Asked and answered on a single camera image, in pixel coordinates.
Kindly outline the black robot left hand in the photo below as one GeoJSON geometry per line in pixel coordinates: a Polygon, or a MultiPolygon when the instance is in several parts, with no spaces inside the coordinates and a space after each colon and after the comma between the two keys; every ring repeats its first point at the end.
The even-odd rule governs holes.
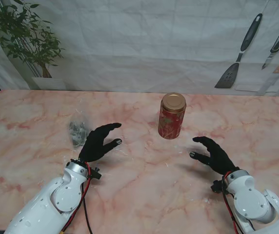
{"type": "Polygon", "coordinates": [[[91,131],[86,138],[78,160],[81,162],[97,161],[101,159],[106,153],[120,145],[122,143],[120,138],[116,138],[107,144],[104,144],[104,140],[112,130],[121,126],[121,123],[110,123],[102,125],[91,131]]]}

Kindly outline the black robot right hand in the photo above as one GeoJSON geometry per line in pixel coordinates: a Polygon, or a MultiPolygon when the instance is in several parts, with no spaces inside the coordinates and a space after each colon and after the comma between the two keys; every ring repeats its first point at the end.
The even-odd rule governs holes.
{"type": "Polygon", "coordinates": [[[201,143],[206,147],[210,156],[205,156],[197,152],[191,152],[190,157],[209,166],[213,171],[220,175],[226,175],[229,172],[239,170],[229,158],[228,154],[212,139],[206,136],[198,136],[193,138],[194,142],[201,143]]]}

